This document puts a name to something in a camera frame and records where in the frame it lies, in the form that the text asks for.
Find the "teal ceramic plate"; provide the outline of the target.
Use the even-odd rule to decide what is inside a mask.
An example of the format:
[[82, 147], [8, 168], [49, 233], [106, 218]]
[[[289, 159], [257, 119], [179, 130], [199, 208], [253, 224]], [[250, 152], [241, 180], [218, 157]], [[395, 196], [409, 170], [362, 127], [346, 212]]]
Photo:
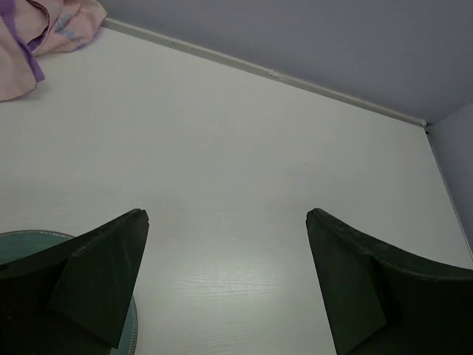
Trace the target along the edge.
[[[21, 230], [1, 233], [1, 264], [27, 257], [44, 249], [64, 243], [74, 237], [68, 234], [45, 230]], [[118, 348], [111, 355], [135, 354], [138, 341], [137, 306], [132, 298]]]

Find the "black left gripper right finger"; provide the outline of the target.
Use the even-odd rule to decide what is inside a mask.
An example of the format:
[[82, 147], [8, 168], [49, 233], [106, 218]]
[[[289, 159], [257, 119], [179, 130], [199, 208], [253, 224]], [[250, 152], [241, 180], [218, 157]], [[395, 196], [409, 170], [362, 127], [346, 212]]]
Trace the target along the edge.
[[307, 236], [337, 354], [470, 354], [472, 271], [404, 251], [322, 209]]

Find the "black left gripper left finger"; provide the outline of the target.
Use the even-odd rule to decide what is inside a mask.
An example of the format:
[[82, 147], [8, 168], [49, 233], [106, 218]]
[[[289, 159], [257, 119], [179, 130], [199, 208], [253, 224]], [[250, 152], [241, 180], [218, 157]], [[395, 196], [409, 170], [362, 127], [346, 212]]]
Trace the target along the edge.
[[3, 354], [110, 354], [118, 348], [149, 232], [133, 209], [1, 264]]

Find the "pink cloth placemat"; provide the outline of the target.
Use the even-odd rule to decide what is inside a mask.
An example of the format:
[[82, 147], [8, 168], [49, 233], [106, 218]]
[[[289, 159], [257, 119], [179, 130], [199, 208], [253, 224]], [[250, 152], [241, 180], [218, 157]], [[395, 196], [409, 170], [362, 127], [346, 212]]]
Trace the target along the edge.
[[45, 79], [37, 57], [87, 45], [106, 16], [99, 1], [2, 1], [1, 101], [32, 92]]

